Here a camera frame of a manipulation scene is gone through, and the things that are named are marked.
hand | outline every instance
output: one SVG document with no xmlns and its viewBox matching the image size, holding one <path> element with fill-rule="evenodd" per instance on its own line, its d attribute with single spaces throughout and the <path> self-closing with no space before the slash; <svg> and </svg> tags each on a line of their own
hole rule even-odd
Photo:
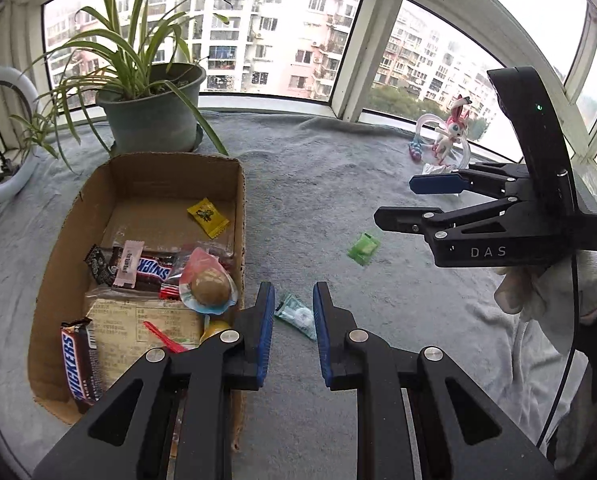
<svg viewBox="0 0 597 480">
<path fill-rule="evenodd" d="M 597 251 L 577 254 L 581 323 L 597 318 Z M 566 354 L 571 346 L 573 289 L 571 257 L 544 267 L 503 267 L 505 274 L 494 300 L 507 314 L 518 314 L 521 321 L 535 319 L 553 346 Z"/>
</svg>

gray blanket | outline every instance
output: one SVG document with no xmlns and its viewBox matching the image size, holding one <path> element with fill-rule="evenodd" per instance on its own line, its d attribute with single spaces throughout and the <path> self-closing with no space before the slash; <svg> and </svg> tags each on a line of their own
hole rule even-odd
<svg viewBox="0 0 597 480">
<path fill-rule="evenodd" d="M 277 294 L 311 304 L 313 284 L 360 327 L 391 345 L 418 352 L 441 347 L 536 441 L 564 359 L 535 322 L 520 323 L 493 302 L 500 278 L 490 269 L 438 269 L 422 237 L 385 234 L 368 267 L 346 252 L 373 227 L 381 205 L 434 205 L 445 210 L 482 199 L 414 195 L 405 134 L 387 128 L 290 115 L 208 114 L 246 173 L 246 305 L 261 280 Z M 104 137 L 109 129 L 101 126 Z M 64 147 L 74 173 L 40 153 L 41 162 L 0 221 L 0 425 L 28 469 L 67 426 L 32 399 L 26 358 L 35 298 L 60 226 L 80 187 L 106 155 L 91 134 Z M 214 153 L 206 139 L 201 153 Z M 557 419 L 584 372 L 578 355 Z M 316 344 L 278 321 L 265 387 L 246 397 L 236 479 L 355 477 L 356 400 L 331 393 Z M 0 445 L 8 462 L 8 457 Z"/>
</svg>

potted plant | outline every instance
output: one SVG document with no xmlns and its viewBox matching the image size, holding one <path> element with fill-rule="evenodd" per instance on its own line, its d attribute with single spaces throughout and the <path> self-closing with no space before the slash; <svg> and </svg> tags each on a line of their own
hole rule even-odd
<svg viewBox="0 0 597 480">
<path fill-rule="evenodd" d="M 106 16 L 90 6 L 80 9 L 78 12 L 86 12 L 98 20 L 101 28 L 74 35 L 32 63 L 47 60 L 58 50 L 74 49 L 56 88 L 40 96 L 50 98 L 41 113 L 35 114 L 31 121 L 12 116 L 28 131 L 28 145 L 36 144 L 56 158 L 61 156 L 69 166 L 58 138 L 57 117 L 65 114 L 69 131 L 80 142 L 69 114 L 69 102 L 78 99 L 92 131 L 110 152 L 96 131 L 83 98 L 84 92 L 95 91 L 96 104 L 105 110 L 119 153 L 191 151 L 195 147 L 198 123 L 216 149 L 227 155 L 223 143 L 197 108 L 200 84 L 207 74 L 196 60 L 190 58 L 188 46 L 182 39 L 182 25 L 191 18 L 186 12 L 174 12 L 186 1 L 179 2 L 148 28 L 147 1 L 134 0 L 127 39 L 121 34 L 116 0 L 103 0 Z M 229 23 L 225 16 L 214 15 Z M 92 36 L 106 41 L 98 43 L 88 39 Z M 165 38 L 173 39 L 174 51 L 169 62 L 157 64 L 154 58 Z M 113 44 L 115 50 L 107 47 L 106 43 Z M 96 54 L 109 65 L 85 75 L 68 76 L 67 67 L 78 51 Z M 178 52 L 185 62 L 175 62 Z M 51 132 L 56 136 L 58 153 L 46 141 Z"/>
</svg>

metal screw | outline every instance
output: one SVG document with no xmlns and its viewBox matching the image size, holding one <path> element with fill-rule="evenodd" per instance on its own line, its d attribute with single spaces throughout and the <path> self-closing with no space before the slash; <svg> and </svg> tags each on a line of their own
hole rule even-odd
<svg viewBox="0 0 597 480">
<path fill-rule="evenodd" d="M 349 338 L 354 341 L 354 343 L 364 343 L 368 340 L 369 335 L 367 335 L 367 332 L 364 330 L 359 330 L 357 328 L 356 330 L 349 332 Z"/>
<path fill-rule="evenodd" d="M 425 348 L 423 354 L 430 361 L 440 361 L 441 359 L 443 359 L 443 351 L 440 348 L 436 348 L 435 346 L 429 346 Z"/>
<path fill-rule="evenodd" d="M 145 355 L 145 359 L 147 359 L 150 363 L 157 363 L 165 359 L 165 352 L 162 348 L 152 348 Z"/>
<path fill-rule="evenodd" d="M 235 343 L 240 338 L 240 334 L 236 330 L 225 330 L 220 334 L 220 340 L 223 343 Z"/>
</svg>

spider plant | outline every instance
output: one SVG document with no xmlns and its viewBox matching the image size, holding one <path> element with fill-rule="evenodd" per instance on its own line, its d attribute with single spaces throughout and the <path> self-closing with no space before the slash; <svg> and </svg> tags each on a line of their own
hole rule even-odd
<svg viewBox="0 0 597 480">
<path fill-rule="evenodd" d="M 148 28 L 147 17 L 149 8 L 147 1 L 134 0 L 130 14 L 127 39 L 123 38 L 121 34 L 116 0 L 103 0 L 105 13 L 99 12 L 91 6 L 79 9 L 78 12 L 86 12 L 98 20 L 102 27 L 80 32 L 67 42 L 44 53 L 32 62 L 32 66 L 41 60 L 47 62 L 55 52 L 65 48 L 73 49 L 56 88 L 39 97 L 49 98 L 48 102 L 50 105 L 46 105 L 43 111 L 40 114 L 35 114 L 30 121 L 20 116 L 11 116 L 13 120 L 21 123 L 26 130 L 29 137 L 29 140 L 26 141 L 27 146 L 37 144 L 47 150 L 52 156 L 60 156 L 69 167 L 58 138 L 57 117 L 60 114 L 65 115 L 69 131 L 77 142 L 80 143 L 74 122 L 69 114 L 70 98 L 76 96 L 87 123 L 107 152 L 110 152 L 109 147 L 107 147 L 96 131 L 94 122 L 87 112 L 85 99 L 83 98 L 84 92 L 97 91 L 104 88 L 106 91 L 118 94 L 119 100 L 135 100 L 171 91 L 191 110 L 198 124 L 200 124 L 214 146 L 216 146 L 216 149 L 220 153 L 227 155 L 227 150 L 216 135 L 216 132 L 192 101 L 179 89 L 177 83 L 180 82 L 181 76 L 156 81 L 152 81 L 151 79 L 154 57 L 165 38 L 172 38 L 174 40 L 174 51 L 167 64 L 166 71 L 169 72 L 178 52 L 182 54 L 187 63 L 190 63 L 190 68 L 193 66 L 192 63 L 195 60 L 191 59 L 187 43 L 182 38 L 182 26 L 189 22 L 191 17 L 183 11 L 175 12 L 178 7 L 187 1 L 183 0 L 179 2 L 175 7 L 165 12 L 152 27 Z M 214 15 L 222 22 L 229 23 L 229 19 L 225 16 L 217 13 L 214 13 Z M 115 49 L 109 48 L 105 44 L 86 39 L 92 36 L 104 38 Z M 78 51 L 96 54 L 96 56 L 104 59 L 109 65 L 92 70 L 85 75 L 68 76 L 67 67 L 71 63 L 74 54 Z M 55 135 L 58 153 L 46 141 L 46 137 L 50 132 L 53 132 Z"/>
</svg>

